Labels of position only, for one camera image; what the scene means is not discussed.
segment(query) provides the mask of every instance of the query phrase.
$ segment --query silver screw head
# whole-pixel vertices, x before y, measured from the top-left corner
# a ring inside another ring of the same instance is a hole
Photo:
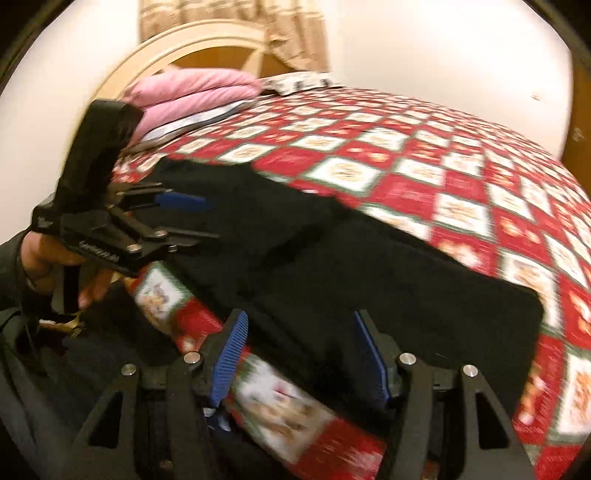
[[[137,252],[141,252],[141,250],[142,250],[142,246],[140,244],[129,244],[127,246],[127,251],[130,254],[135,254]]]
[[[417,357],[415,357],[413,354],[411,353],[402,353],[400,355],[400,361],[404,364],[404,365],[414,365],[415,363],[417,363]]]
[[[121,368],[121,373],[126,377],[131,377],[131,375],[135,375],[138,371],[138,368],[134,364],[126,364]]]
[[[194,365],[201,360],[201,355],[198,352],[185,353],[183,360],[186,364]]]
[[[462,367],[462,372],[468,377],[475,377],[478,375],[478,369],[474,365],[464,365]]]

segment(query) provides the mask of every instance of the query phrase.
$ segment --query white wall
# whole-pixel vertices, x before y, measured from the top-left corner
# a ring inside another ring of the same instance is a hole
[[[55,188],[85,107],[139,43],[139,0],[76,0],[41,33],[0,96],[0,242]]]
[[[521,0],[322,4],[332,68],[343,83],[481,116],[561,156],[572,95],[569,49]]]
[[[89,99],[137,46],[138,1],[74,1],[0,96],[0,241],[25,228],[53,191]],[[569,52],[521,0],[320,5],[331,64],[344,83],[461,109],[560,155],[570,115]],[[534,92],[541,101],[531,99]]]

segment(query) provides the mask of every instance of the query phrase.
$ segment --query beige curtain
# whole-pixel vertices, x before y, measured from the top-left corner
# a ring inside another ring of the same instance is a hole
[[[324,17],[316,0],[142,0],[145,41],[169,28],[208,18],[265,25],[269,49],[295,70],[328,71]]]

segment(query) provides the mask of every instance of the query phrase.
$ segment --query pink pillow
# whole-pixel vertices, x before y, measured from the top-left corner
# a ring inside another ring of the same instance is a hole
[[[261,88],[255,76],[240,70],[178,69],[139,79],[127,87],[123,101],[143,108],[204,90],[237,85]]]
[[[160,125],[237,100],[250,100],[259,93],[260,88],[252,85],[220,87],[144,108],[144,117],[135,129],[128,146],[135,145],[146,133]]]

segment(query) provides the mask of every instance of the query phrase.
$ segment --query wooden headboard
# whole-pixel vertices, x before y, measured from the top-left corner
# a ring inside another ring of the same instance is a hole
[[[94,98],[119,99],[131,83],[171,64],[238,68],[257,77],[293,71],[270,55],[262,25],[242,20],[200,20],[142,43],[107,77]]]

